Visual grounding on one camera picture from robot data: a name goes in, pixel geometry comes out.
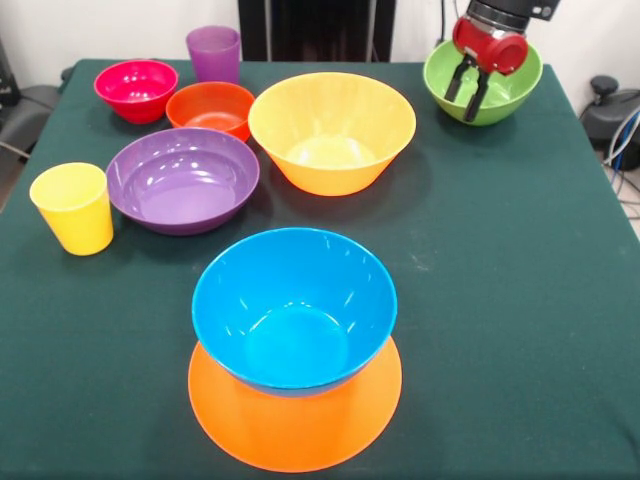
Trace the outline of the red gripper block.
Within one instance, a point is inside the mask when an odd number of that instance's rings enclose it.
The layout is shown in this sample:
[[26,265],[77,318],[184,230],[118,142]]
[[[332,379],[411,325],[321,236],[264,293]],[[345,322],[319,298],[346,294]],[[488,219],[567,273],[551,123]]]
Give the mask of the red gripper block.
[[529,47],[520,33],[497,29],[467,16],[457,20],[453,29],[453,43],[463,57],[454,70],[444,98],[455,100],[464,73],[471,67],[479,69],[476,91],[464,113],[464,121],[472,123],[488,91],[490,74],[515,73],[524,64]]

